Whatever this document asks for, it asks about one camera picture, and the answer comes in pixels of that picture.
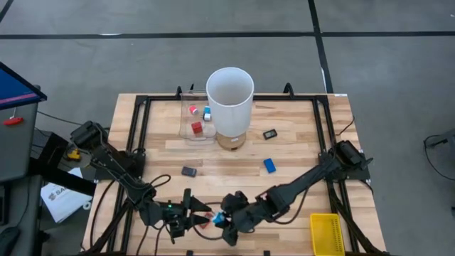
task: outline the wooden tabletop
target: wooden tabletop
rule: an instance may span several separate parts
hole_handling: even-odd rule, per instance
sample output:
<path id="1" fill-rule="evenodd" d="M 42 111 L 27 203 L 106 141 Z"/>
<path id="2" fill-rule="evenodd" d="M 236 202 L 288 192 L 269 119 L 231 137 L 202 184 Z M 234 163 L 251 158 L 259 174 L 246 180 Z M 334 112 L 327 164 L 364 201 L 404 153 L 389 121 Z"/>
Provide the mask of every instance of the wooden tabletop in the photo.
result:
<path id="1" fill-rule="evenodd" d="M 125 149 L 129 126 L 134 109 L 135 94 L 121 94 L 109 133 L 109 142 L 118 150 Z M 339 133 L 353 118 L 346 95 L 328 95 L 333 126 Z M 328 141 L 327 126 L 321 109 L 321 118 Z M 317 162 L 320 152 L 313 107 L 307 101 L 259 101 L 253 103 L 252 120 L 247 132 L 247 141 L 237 151 L 221 149 L 215 142 L 212 144 L 188 143 L 178 133 L 180 129 L 181 103 L 152 102 L 146 134 L 146 167 L 143 180 L 151 181 L 161 174 L 170 174 L 172 180 L 157 189 L 157 201 L 172 200 L 180 202 L 185 188 L 191 188 L 192 194 L 202 202 L 221 201 L 228 193 L 242 191 L 253 202 L 255 196 L 273 185 L 288 183 L 302 175 Z M 137 145 L 141 118 L 137 125 Z M 278 137 L 265 141 L 262 133 L 276 129 Z M 360 148 L 355 124 L 350 126 L 337 140 L 350 140 Z M 272 158 L 277 171 L 268 174 L 262 161 Z M 198 175 L 190 178 L 181 175 L 182 166 L 197 168 Z M 97 185 L 93 198 L 90 219 L 85 231 L 83 245 L 89 248 L 90 226 L 100 196 L 109 181 Z M 380 250 L 385 250 L 384 240 L 379 225 L 375 203 L 371 191 L 359 181 L 346 181 L 353 218 L 370 241 Z M 95 240 L 105 230 L 112 219 L 118 183 L 115 183 L 102 202 L 95 221 Z M 297 209 L 301 196 L 291 206 L 284 217 L 292 217 Z M 172 245 L 168 233 L 162 232 L 159 237 L 158 255 L 184 255 L 193 250 L 195 255 L 262 255 L 270 250 L 272 255 L 313 255 L 309 229 L 311 213 L 330 213 L 326 184 L 323 181 L 312 186 L 306 197 L 299 217 L 290 225 L 277 225 L 263 221 L 253 234 L 240 233 L 237 246 L 230 247 L 223 240 L 207 241 L 190 230 Z M 350 250 L 347 227 L 343 226 L 345 249 Z M 115 247 L 119 249 L 122 239 L 123 222 L 119 225 Z M 145 226 L 134 213 L 130 233 L 128 255 L 136 253 L 139 241 L 144 234 Z M 217 237 L 222 230 L 210 224 L 201 230 L 202 234 Z M 155 248 L 156 231 L 149 229 L 141 255 L 152 255 Z"/>

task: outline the yellow basket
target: yellow basket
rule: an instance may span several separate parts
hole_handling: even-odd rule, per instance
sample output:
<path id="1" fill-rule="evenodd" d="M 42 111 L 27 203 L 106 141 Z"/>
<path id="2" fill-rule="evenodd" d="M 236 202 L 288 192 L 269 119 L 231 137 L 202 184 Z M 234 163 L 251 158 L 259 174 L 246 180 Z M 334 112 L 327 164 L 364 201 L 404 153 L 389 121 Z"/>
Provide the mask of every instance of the yellow basket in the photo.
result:
<path id="1" fill-rule="evenodd" d="M 343 235 L 338 214 L 310 215 L 311 239 L 315 256 L 344 256 Z"/>

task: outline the gray floor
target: gray floor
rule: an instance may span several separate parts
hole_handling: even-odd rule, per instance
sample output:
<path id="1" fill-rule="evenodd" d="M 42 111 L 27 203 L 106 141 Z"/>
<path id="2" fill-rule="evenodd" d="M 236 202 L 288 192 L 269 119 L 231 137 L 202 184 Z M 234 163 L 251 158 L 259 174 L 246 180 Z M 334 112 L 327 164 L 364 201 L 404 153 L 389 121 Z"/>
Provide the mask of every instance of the gray floor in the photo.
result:
<path id="1" fill-rule="evenodd" d="M 0 0 L 2 6 L 6 0 Z M 455 2 L 317 0 L 329 31 L 455 31 Z M 307 1 L 14 0 L 0 34 L 312 31 Z M 455 184 L 431 170 L 422 141 L 455 128 L 455 37 L 324 38 L 333 90 L 348 93 L 360 141 L 375 158 L 375 202 L 387 248 L 396 255 L 455 253 Z M 108 126 L 121 92 L 173 92 L 234 65 L 258 92 L 324 92 L 314 38 L 2 40 L 0 61 L 48 95 L 40 110 Z M 69 124 L 38 117 L 64 137 Z M 435 165 L 455 177 L 447 148 Z M 43 228 L 45 254 L 74 253 L 88 212 Z"/>

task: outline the red block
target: red block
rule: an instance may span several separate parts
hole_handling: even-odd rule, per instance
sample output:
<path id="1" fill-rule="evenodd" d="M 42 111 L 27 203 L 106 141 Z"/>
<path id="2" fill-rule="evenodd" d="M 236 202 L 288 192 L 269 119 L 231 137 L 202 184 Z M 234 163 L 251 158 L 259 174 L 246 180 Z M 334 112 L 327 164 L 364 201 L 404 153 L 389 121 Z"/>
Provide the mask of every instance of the red block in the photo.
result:
<path id="1" fill-rule="evenodd" d="M 200 122 L 192 123 L 191 128 L 193 128 L 194 134 L 202 132 L 202 124 Z"/>

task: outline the clear plastic container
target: clear plastic container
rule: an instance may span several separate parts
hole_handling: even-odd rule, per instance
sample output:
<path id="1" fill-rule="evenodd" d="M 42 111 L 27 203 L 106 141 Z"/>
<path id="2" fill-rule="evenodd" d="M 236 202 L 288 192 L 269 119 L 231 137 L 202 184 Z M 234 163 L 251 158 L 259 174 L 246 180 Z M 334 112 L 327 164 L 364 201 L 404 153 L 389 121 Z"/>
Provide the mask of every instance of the clear plastic container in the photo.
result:
<path id="1" fill-rule="evenodd" d="M 181 94 L 181 119 L 180 119 L 180 137 L 190 142 L 208 142 L 215 141 L 216 129 L 212 121 L 204 121 L 204 107 L 208 106 L 207 95 L 205 91 L 189 91 Z M 192 114 L 190 107 L 195 106 L 198 109 L 197 114 Z M 203 132 L 195 134 L 192 123 L 200 122 Z"/>

